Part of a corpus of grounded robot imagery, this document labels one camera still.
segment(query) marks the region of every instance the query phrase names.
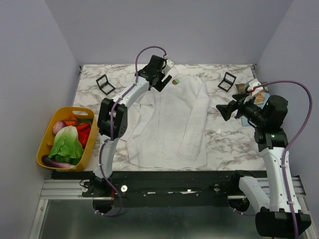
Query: white marble surface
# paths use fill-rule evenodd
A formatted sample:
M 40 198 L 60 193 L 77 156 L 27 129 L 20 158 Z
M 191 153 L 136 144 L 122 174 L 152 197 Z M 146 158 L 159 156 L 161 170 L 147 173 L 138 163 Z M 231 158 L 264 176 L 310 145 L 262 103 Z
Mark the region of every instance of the white marble surface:
M 236 83 L 246 83 L 253 79 L 249 65 L 176 65 L 181 74 L 202 78 L 211 97 L 206 122 L 207 166 L 194 170 L 264 170 L 264 162 L 258 156 L 257 144 L 254 141 L 252 127 L 243 127 L 241 120 L 231 118 L 225 122 L 217 104 L 227 104 L 236 94 L 235 85 L 228 93 L 217 87 L 226 71 L 237 76 Z M 112 98 L 134 80 L 134 65 L 84 65 L 74 106 L 90 108 L 98 117 L 100 103 L 105 97 L 96 84 L 96 79 L 107 74 L 110 83 L 116 90 L 108 95 Z M 90 164 L 86 171 L 93 170 L 98 162 L 99 136 L 95 143 Z M 126 143 L 119 142 L 114 157 L 113 170 L 148 171 L 147 168 L 135 166 L 129 162 Z

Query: yellow basket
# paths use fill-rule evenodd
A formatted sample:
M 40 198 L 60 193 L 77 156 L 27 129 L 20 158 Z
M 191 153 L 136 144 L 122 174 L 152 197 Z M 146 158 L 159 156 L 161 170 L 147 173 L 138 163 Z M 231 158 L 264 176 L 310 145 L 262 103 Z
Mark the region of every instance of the yellow basket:
M 48 142 L 54 142 L 54 134 L 52 132 L 53 127 L 56 122 L 60 120 L 64 120 L 66 118 L 69 118 L 70 116 L 77 116 L 80 119 L 93 119 L 92 127 L 91 127 L 91 132 L 88 138 L 88 142 L 85 146 L 82 158 L 80 162 L 75 165 L 72 168 L 52 168 L 44 165 L 42 163 L 42 156 L 50 154 L 51 151 L 51 146 L 48 146 Z M 57 170 L 65 170 L 65 171 L 76 171 L 80 172 L 83 171 L 89 161 L 90 161 L 90 156 L 94 147 L 95 139 L 98 133 L 98 127 L 97 127 L 97 122 L 94 116 L 93 111 L 87 108 L 82 108 L 82 107 L 63 107 L 60 108 L 57 112 L 55 112 L 53 118 L 51 119 L 51 122 L 46 129 L 45 135 L 43 137 L 42 143 L 40 145 L 38 154 L 36 155 L 36 161 L 38 162 L 39 165 L 45 168 L 51 168 L 51 169 L 57 169 Z

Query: green lettuce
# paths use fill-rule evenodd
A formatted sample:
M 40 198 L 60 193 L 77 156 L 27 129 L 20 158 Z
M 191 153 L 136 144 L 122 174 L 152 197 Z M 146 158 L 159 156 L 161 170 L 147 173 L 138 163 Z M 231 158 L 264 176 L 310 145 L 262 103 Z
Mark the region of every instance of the green lettuce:
M 76 127 L 67 126 L 56 134 L 49 158 L 76 165 L 80 162 L 83 152 Z

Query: carrot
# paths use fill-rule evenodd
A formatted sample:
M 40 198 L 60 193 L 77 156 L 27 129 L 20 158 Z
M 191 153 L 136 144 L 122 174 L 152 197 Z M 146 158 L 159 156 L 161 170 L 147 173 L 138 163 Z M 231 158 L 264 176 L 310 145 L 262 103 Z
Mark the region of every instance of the carrot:
M 85 130 L 86 128 L 90 127 L 91 123 L 86 122 L 86 123 L 82 123 L 82 124 L 78 124 L 76 127 L 76 129 L 78 130 L 78 132 Z
M 68 119 L 64 120 L 67 126 L 75 126 L 78 123 L 78 119 L 75 116 L 71 116 Z

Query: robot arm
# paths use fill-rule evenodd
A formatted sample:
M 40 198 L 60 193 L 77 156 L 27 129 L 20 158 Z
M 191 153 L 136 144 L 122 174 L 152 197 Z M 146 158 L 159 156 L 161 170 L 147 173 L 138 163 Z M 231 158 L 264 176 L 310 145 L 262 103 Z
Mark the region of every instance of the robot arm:
M 138 71 L 137 81 L 131 83 L 113 99 L 103 99 L 98 118 L 98 127 L 101 142 L 100 150 L 102 150 L 100 152 L 102 156 L 102 167 L 106 178 L 112 175 L 115 149 L 119 139 L 124 135 L 127 129 L 128 109 L 151 87 L 162 91 L 172 78 L 171 76 L 167 76 L 166 79 L 164 79 L 173 66 L 174 63 L 169 59 L 153 55 L 149 64 Z M 96 177 L 103 179 L 99 166 L 96 167 L 93 173 Z
M 301 234 L 311 224 L 309 215 L 302 214 L 297 201 L 289 169 L 289 153 L 282 160 L 288 140 L 281 128 L 288 112 L 288 101 L 280 96 L 270 96 L 261 109 L 254 104 L 255 95 L 260 88 L 255 79 L 250 82 L 247 93 L 233 95 L 235 101 L 228 105 L 217 105 L 223 118 L 230 119 L 237 111 L 236 119 L 245 116 L 255 128 L 255 141 L 266 165 L 270 198 L 264 193 L 253 177 L 241 177 L 239 189 L 245 193 L 256 212 L 256 228 L 263 237 L 292 238 L 294 236 L 293 215 L 296 215 L 298 231 Z

